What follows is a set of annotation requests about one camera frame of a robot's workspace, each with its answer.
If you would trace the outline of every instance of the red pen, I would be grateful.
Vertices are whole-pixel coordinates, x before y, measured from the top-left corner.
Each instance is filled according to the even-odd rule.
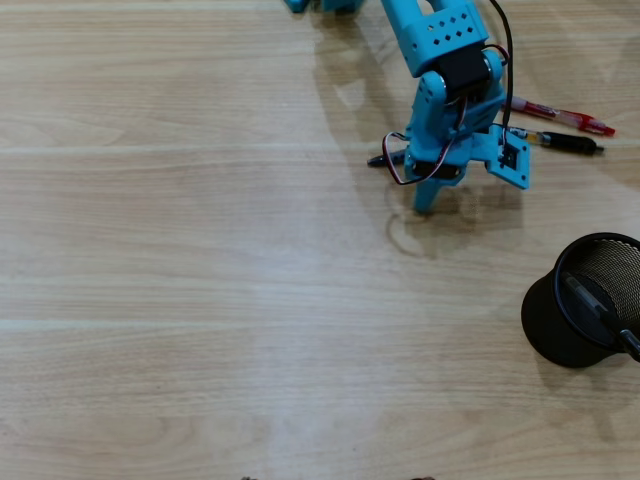
[[[524,98],[513,97],[511,109],[515,112],[533,115],[534,117],[548,118],[549,120],[562,123],[563,125],[569,125],[583,132],[597,133],[599,135],[606,135],[607,137],[613,137],[616,133],[613,128],[607,127],[603,122],[589,115],[557,110],[545,105],[528,102]]]

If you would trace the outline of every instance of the black cable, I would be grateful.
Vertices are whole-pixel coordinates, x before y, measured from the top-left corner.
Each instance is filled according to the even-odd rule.
[[[513,101],[513,37],[511,35],[511,27],[509,26],[509,20],[507,15],[502,10],[502,7],[497,0],[489,0],[494,8],[498,11],[504,30],[507,34],[507,51],[509,52],[509,62],[507,63],[507,102],[504,106],[504,113],[502,115],[502,128],[504,129],[504,135],[507,134],[507,128],[509,127],[509,119],[511,118],[511,102]]]

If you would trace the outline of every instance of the robotic arm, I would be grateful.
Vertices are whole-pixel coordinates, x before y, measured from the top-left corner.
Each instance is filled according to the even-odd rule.
[[[323,0],[323,9],[354,10],[362,1]],[[418,212],[431,210],[442,187],[460,183],[471,160],[529,188],[529,145],[493,123],[506,97],[503,65],[486,50],[489,35],[480,13],[467,0],[429,2],[434,13],[423,15],[416,0],[382,0],[409,71],[420,79],[405,134],[385,138],[387,165],[398,183],[417,184]],[[409,142],[404,155],[387,152],[389,136]],[[406,182],[394,163],[404,163]]]

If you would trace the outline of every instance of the black pen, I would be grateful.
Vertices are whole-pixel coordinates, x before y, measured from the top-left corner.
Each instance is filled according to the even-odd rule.
[[[534,145],[542,145],[555,150],[580,153],[582,155],[595,155],[596,153],[604,152],[604,147],[599,146],[589,137],[577,137],[554,132],[531,132],[524,128],[514,127],[509,129],[509,133]]]

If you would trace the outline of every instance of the pencil holder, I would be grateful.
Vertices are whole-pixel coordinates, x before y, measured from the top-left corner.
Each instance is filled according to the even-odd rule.
[[[594,365],[616,353],[640,362],[640,243],[597,233],[569,245],[522,305],[522,326],[546,359]]]

